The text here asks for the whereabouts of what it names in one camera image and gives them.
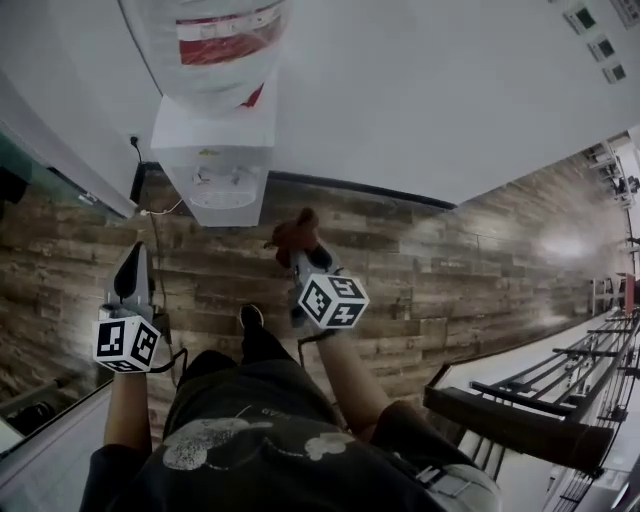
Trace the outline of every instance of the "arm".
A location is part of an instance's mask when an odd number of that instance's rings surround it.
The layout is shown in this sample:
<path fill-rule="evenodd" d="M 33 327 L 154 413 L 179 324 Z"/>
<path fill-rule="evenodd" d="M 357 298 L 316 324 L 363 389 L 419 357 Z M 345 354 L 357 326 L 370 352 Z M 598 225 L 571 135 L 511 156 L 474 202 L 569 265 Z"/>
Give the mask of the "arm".
<path fill-rule="evenodd" d="M 115 374 L 104 444 L 133 448 L 145 456 L 151 454 L 146 374 Z"/>
<path fill-rule="evenodd" d="M 389 397 L 343 331 L 318 342 L 318 350 L 349 428 L 358 437 L 370 439 L 380 415 L 391 404 Z"/>

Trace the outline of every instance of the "white wall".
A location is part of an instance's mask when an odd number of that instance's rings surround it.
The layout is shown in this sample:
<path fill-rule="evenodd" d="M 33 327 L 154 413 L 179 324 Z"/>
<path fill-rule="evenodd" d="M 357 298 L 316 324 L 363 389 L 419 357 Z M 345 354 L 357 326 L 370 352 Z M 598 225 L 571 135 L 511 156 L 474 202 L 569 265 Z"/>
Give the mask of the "white wall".
<path fill-rule="evenodd" d="M 634 126 L 629 130 L 629 136 L 631 137 L 631 140 L 635 144 L 636 148 L 640 150 L 640 124 Z"/>
<path fill-rule="evenodd" d="M 148 147 L 160 93 L 118 3 L 4 0 L 0 46 L 0 71 L 26 103 L 128 197 L 137 164 L 128 138 L 137 134 Z"/>
<path fill-rule="evenodd" d="M 505 512 L 541 512 L 553 464 L 512 451 L 505 454 L 497 484 Z"/>
<path fill-rule="evenodd" d="M 274 167 L 460 203 L 628 129 L 640 26 L 585 0 L 627 69 L 610 85 L 574 3 L 295 0 Z"/>

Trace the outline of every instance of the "metal railing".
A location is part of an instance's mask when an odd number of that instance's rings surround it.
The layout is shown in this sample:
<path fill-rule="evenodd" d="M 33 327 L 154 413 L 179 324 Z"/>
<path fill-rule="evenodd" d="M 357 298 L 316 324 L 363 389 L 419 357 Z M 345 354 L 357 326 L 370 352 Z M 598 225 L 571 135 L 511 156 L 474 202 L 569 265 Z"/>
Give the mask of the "metal railing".
<path fill-rule="evenodd" d="M 509 405 L 513 407 L 513 404 L 506 403 L 502 401 L 504 405 Z M 476 465 L 485 473 L 487 473 L 494 481 L 498 480 L 498 476 L 500 475 L 500 470 L 502 469 L 502 462 L 504 461 L 504 456 L 507 452 L 507 449 L 494 441 L 487 439 L 483 436 L 478 436 L 478 442 L 473 450 L 473 453 L 470 455 L 470 458 Z M 492 459 L 494 455 L 497 453 L 497 460 L 492 464 Z"/>
<path fill-rule="evenodd" d="M 483 394 L 501 398 L 546 414 L 580 421 L 592 407 L 616 369 L 623 362 L 640 328 L 636 317 L 616 318 L 568 348 L 554 349 L 554 355 L 534 366 L 494 384 L 471 382 L 470 386 Z M 597 370 L 598 380 L 586 393 L 577 393 Z M 571 378 L 578 375 L 575 381 Z M 562 391 L 562 385 L 569 386 Z"/>
<path fill-rule="evenodd" d="M 622 423 L 626 418 L 626 411 L 629 407 L 631 394 L 638 375 L 640 357 L 636 356 L 634 360 L 635 363 L 631 366 L 625 365 L 614 369 L 614 375 L 609 380 L 606 389 L 604 389 L 602 405 L 595 426 L 613 427 L 615 433 L 603 457 L 603 461 L 611 451 Z M 573 512 L 589 492 L 595 480 L 596 478 L 591 475 L 574 471 L 572 478 L 560 493 L 553 512 Z"/>

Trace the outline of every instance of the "cable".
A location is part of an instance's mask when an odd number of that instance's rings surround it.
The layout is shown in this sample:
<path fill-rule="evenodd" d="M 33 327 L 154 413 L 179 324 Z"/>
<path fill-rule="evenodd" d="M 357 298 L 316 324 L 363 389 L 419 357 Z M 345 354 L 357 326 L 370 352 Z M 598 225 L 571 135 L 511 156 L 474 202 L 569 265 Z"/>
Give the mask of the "cable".
<path fill-rule="evenodd" d="M 175 210 L 178 206 L 180 206 L 180 204 L 182 204 L 183 199 L 180 199 L 180 201 L 178 201 L 176 204 L 173 205 L 173 207 L 169 210 L 163 210 L 161 212 L 150 212 L 149 210 L 140 210 L 140 215 L 147 216 L 147 215 L 166 215 L 167 213 L 171 213 L 173 210 Z"/>
<path fill-rule="evenodd" d="M 175 356 L 171 357 L 171 361 L 169 361 L 167 364 L 159 366 L 158 368 L 151 368 L 151 370 L 149 370 L 149 373 L 164 373 L 167 370 L 172 369 L 175 366 L 178 358 L 183 354 L 184 359 L 182 360 L 182 375 L 184 375 L 184 372 L 187 370 L 187 361 L 189 359 L 189 351 L 186 348 L 180 349 Z"/>
<path fill-rule="evenodd" d="M 145 189 L 145 196 L 147 198 L 147 202 L 149 202 L 149 192 Z M 167 290 L 164 286 L 164 269 L 163 269 L 163 260 L 164 260 L 164 253 L 162 250 L 162 244 L 160 242 L 160 233 L 158 231 L 158 226 L 156 225 L 156 221 L 153 218 L 153 215 L 149 215 L 149 219 L 151 220 L 151 226 L 153 228 L 153 236 L 155 238 L 155 242 L 156 242 L 156 256 L 158 259 L 158 272 L 157 272 L 157 276 L 158 276 L 158 281 L 160 281 L 160 291 L 162 292 L 162 309 L 166 311 L 167 309 Z M 169 356 L 171 357 L 171 362 L 162 366 L 161 368 L 164 368 L 163 371 L 167 371 L 167 370 L 171 370 L 171 382 L 173 382 L 173 385 L 177 388 L 178 387 L 178 381 L 176 380 L 176 372 L 175 372 L 175 361 L 178 358 L 178 356 L 180 354 L 183 353 L 185 354 L 185 358 L 184 358 L 184 362 L 182 364 L 182 373 L 184 374 L 184 371 L 187 369 L 187 349 L 183 348 L 180 351 L 178 351 L 178 353 L 174 356 L 173 355 L 173 346 L 171 345 L 171 343 L 169 343 L 169 339 L 167 337 L 165 337 L 165 341 L 167 342 L 167 348 L 169 349 Z"/>
<path fill-rule="evenodd" d="M 138 163 L 141 164 L 142 163 L 142 153 L 140 153 L 140 148 L 138 147 L 138 137 L 136 137 L 135 135 L 132 135 L 131 137 L 129 137 L 129 144 L 131 144 L 134 148 L 136 148 L 136 151 L 138 152 Z"/>
<path fill-rule="evenodd" d="M 309 336 L 308 338 L 303 338 L 298 340 L 298 359 L 300 360 L 300 366 L 304 368 L 304 355 L 302 353 L 302 345 L 307 343 L 314 343 L 322 340 L 326 340 L 327 338 L 331 338 L 337 334 L 336 329 L 325 329 L 320 334 L 315 334 L 313 336 Z"/>

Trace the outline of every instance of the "black shoe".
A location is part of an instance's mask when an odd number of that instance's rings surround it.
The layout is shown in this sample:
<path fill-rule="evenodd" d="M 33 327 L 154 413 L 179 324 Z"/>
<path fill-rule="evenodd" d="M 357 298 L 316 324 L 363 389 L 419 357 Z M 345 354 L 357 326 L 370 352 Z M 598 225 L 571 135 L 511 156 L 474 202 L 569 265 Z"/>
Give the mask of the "black shoe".
<path fill-rule="evenodd" d="M 258 324 L 260 327 L 264 327 L 264 316 L 262 316 L 262 311 L 258 309 L 258 306 L 254 304 L 245 304 L 240 308 L 240 313 L 238 314 L 238 319 L 240 320 L 240 325 L 242 325 L 243 329 L 246 329 L 248 325 L 256 325 Z"/>

